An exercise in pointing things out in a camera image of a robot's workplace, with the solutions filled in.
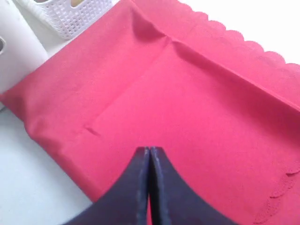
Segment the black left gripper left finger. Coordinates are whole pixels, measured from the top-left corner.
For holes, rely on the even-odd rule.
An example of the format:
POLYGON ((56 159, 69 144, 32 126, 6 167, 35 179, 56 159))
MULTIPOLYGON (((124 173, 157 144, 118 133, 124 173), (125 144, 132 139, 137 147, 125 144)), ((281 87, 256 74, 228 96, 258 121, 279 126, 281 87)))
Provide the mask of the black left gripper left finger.
POLYGON ((67 225, 147 224, 150 149, 139 147, 112 187, 67 225))

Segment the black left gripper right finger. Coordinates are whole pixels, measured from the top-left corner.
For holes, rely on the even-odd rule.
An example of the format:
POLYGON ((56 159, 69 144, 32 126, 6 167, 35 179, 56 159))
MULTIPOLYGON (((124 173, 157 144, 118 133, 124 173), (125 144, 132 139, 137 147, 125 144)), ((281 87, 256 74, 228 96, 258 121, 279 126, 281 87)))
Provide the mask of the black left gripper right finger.
POLYGON ((150 210, 154 225, 234 225, 197 195, 163 148, 150 148, 150 210))

